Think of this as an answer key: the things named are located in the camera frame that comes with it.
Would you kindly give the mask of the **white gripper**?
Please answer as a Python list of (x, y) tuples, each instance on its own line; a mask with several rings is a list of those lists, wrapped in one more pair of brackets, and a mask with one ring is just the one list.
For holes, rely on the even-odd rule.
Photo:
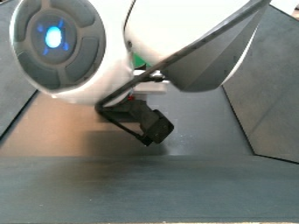
[(169, 84), (168, 80), (161, 82), (147, 81), (140, 82), (135, 88), (133, 92), (141, 95), (163, 95), (167, 93), (167, 85)]

